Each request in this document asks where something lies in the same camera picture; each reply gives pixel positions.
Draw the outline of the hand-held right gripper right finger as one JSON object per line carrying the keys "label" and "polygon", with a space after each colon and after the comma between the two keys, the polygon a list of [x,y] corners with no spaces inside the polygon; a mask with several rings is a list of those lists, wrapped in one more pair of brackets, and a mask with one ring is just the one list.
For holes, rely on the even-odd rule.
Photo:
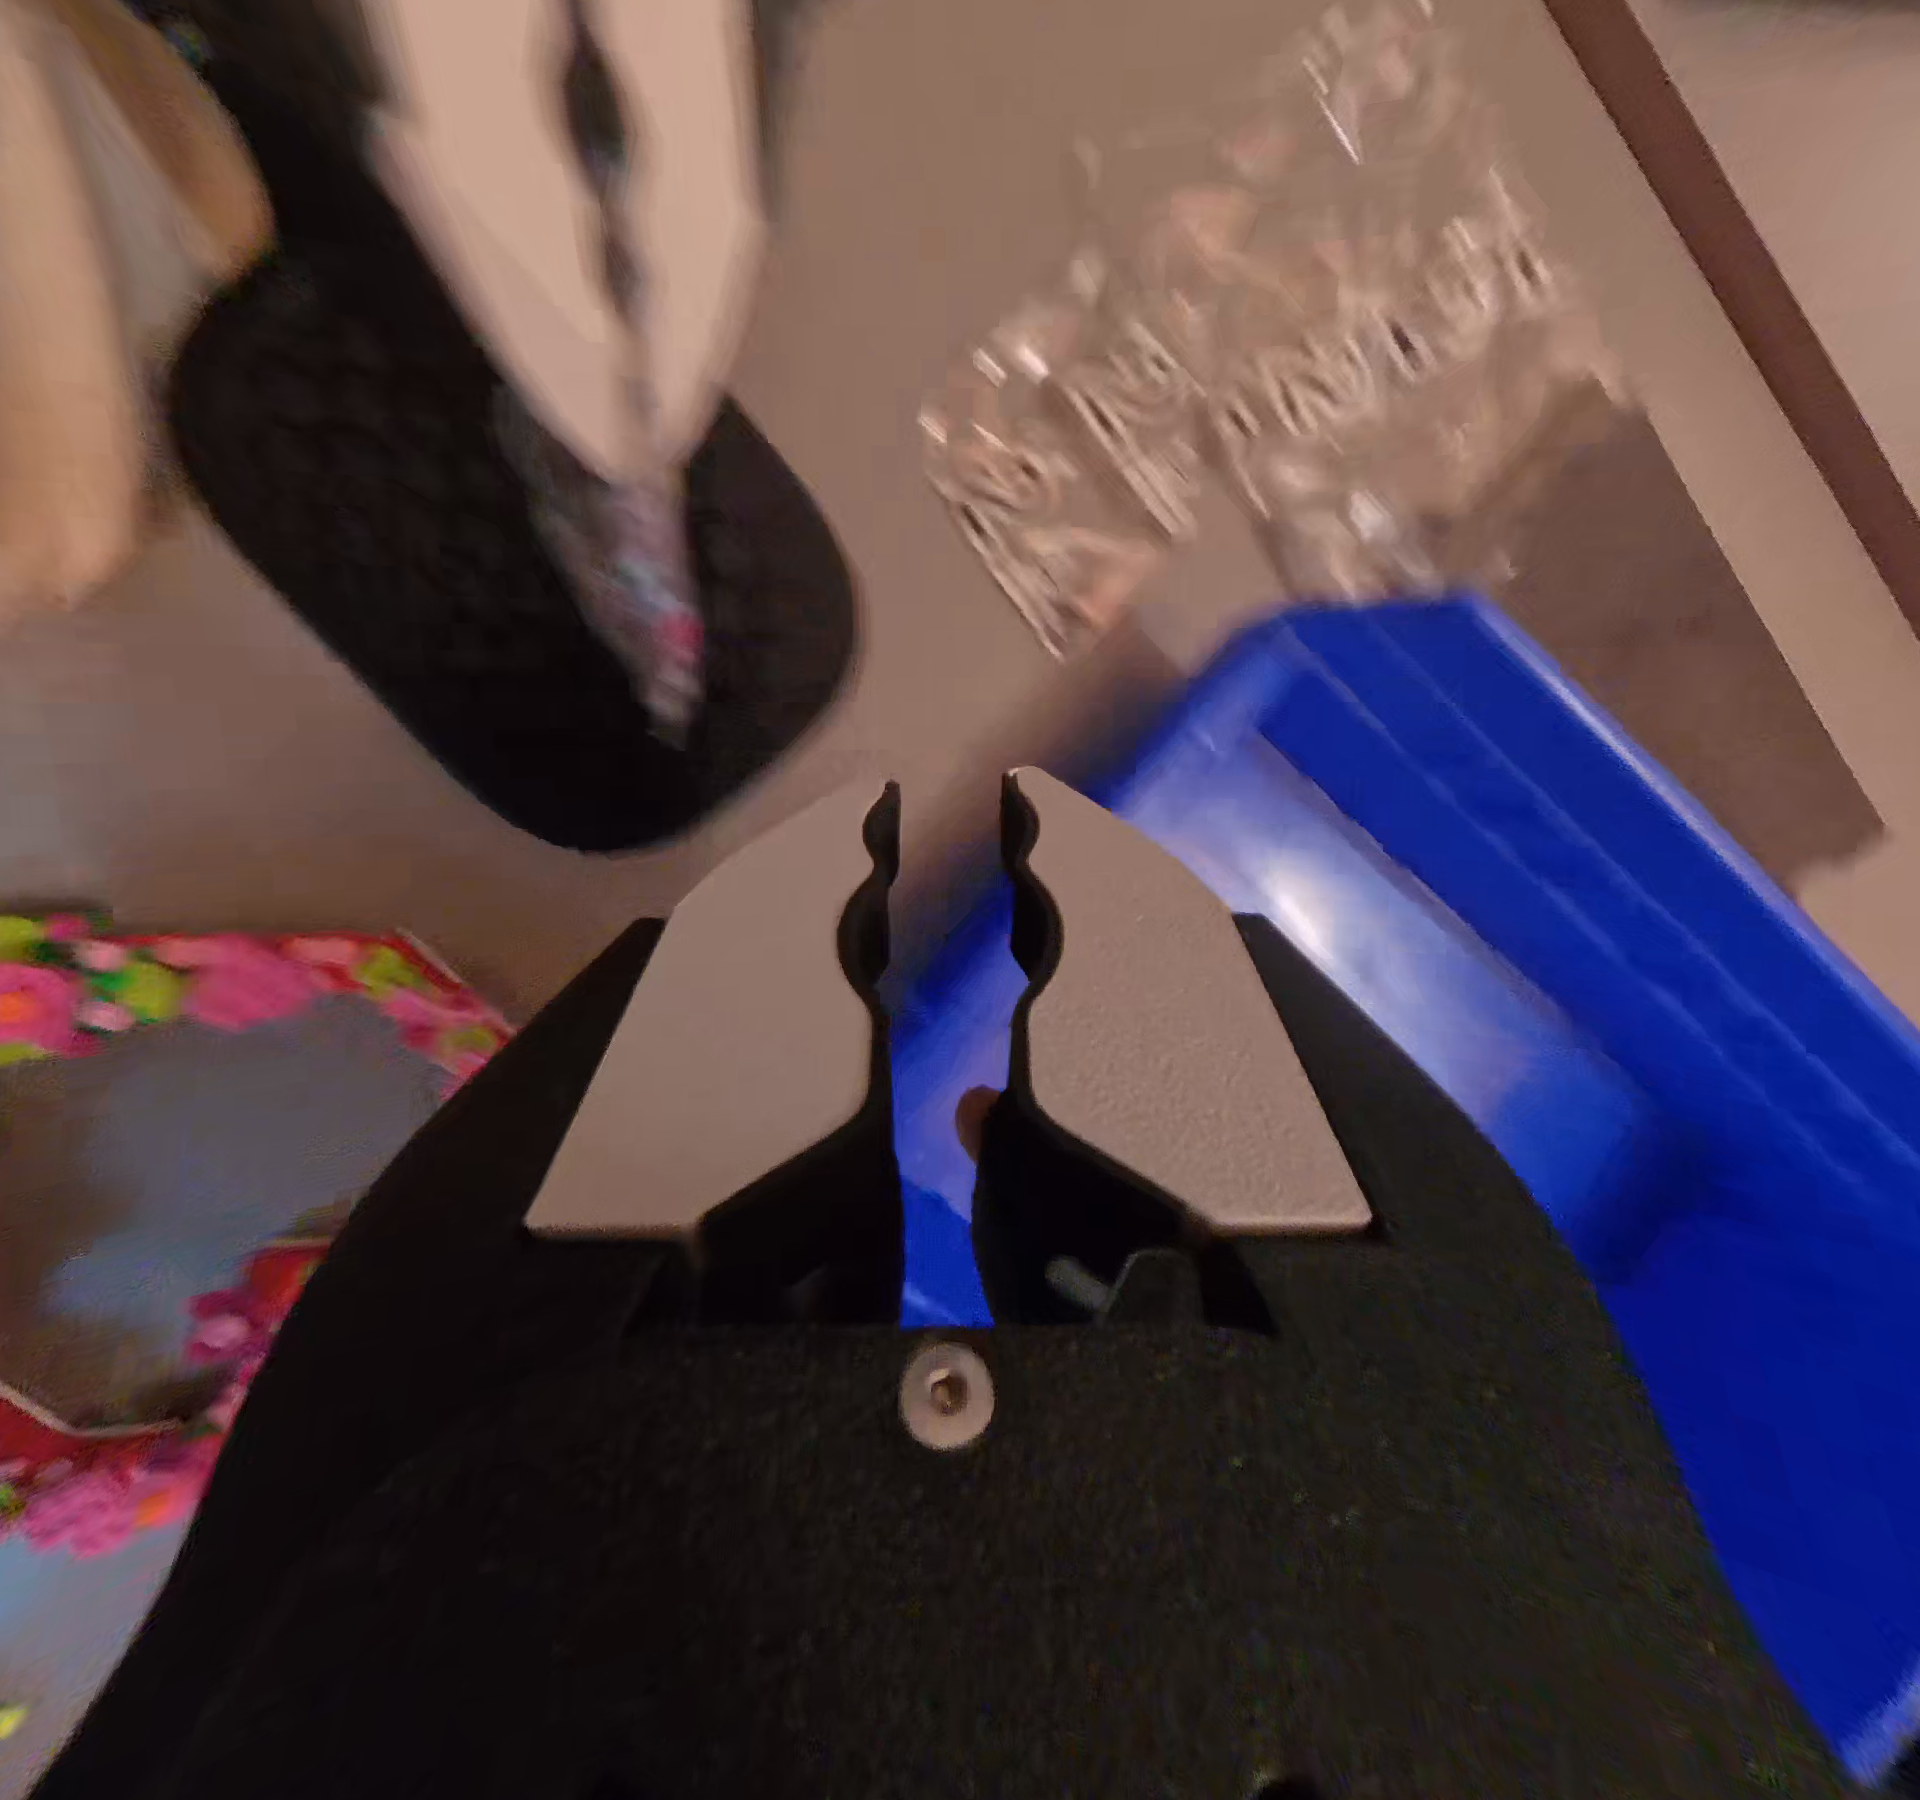
{"label": "hand-held right gripper right finger", "polygon": [[1372,1209],[1245,929],[1041,768],[1004,776],[1000,846],[1022,988],[971,1197],[992,1321],[1273,1334],[1245,1248]]}

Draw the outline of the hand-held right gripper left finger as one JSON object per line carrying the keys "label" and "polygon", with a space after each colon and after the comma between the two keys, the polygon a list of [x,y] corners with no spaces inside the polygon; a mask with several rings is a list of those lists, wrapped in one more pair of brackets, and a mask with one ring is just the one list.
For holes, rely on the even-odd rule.
{"label": "hand-held right gripper left finger", "polygon": [[681,898],[532,1197],[532,1238],[668,1249],[703,1322],[899,1322],[878,1002],[899,842],[899,785],[853,779]]}

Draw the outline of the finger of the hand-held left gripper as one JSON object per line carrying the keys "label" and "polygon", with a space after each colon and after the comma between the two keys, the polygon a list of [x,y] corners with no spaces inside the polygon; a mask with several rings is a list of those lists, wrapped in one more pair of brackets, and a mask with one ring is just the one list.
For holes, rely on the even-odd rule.
{"label": "finger of the hand-held left gripper", "polygon": [[732,377],[766,252],[753,0],[585,2],[627,126],[656,435],[681,466]]}
{"label": "finger of the hand-held left gripper", "polygon": [[378,184],[493,372],[544,435],[610,477],[614,325],[563,126],[563,0],[354,6],[380,89]]}

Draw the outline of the blue plastic bin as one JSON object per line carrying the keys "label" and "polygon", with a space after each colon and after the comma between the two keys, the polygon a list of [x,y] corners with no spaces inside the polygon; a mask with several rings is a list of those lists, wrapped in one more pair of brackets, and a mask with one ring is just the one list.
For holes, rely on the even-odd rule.
{"label": "blue plastic bin", "polygon": [[1002,1327],[1012,888],[892,1027],[905,1327],[832,1792],[1848,1797],[1916,1738],[1916,1031],[1482,605],[1284,613],[1082,795],[1236,915],[1372,1226],[1277,1331]]}

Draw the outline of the person's left forearm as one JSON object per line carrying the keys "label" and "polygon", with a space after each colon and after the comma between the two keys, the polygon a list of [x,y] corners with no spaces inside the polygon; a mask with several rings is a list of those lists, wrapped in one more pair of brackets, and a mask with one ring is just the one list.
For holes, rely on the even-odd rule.
{"label": "person's left forearm", "polygon": [[268,250],[237,128],[122,0],[1,0],[1,623],[134,557],[164,483],[161,389]]}

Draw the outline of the black oval pad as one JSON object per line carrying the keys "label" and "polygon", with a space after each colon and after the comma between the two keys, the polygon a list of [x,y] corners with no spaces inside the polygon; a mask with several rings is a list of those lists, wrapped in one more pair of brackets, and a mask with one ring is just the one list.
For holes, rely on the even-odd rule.
{"label": "black oval pad", "polygon": [[495,818],[554,849],[707,822],[849,679],[849,566],[802,481],[719,403],[687,477],[707,695],[668,739],[536,532],[500,381],[415,259],[290,242],[183,343],[169,423],[205,513]]}

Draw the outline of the floral printed box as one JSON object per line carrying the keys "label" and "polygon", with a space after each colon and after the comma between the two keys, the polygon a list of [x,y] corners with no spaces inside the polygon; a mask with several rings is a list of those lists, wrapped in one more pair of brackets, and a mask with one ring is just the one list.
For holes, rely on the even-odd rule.
{"label": "floral printed box", "polygon": [[5,1797],[144,1621],[325,1244],[508,1036],[407,936],[3,917]]}

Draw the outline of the clear plastic bag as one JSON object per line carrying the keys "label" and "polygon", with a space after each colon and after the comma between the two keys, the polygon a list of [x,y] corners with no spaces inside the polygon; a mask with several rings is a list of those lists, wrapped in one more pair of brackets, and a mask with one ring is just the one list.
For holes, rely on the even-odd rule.
{"label": "clear plastic bag", "polygon": [[919,413],[951,532],[1053,662],[1212,518],[1285,605],[1499,588],[1523,511],[1630,405],[1431,0],[1328,9],[1077,159],[1061,271]]}

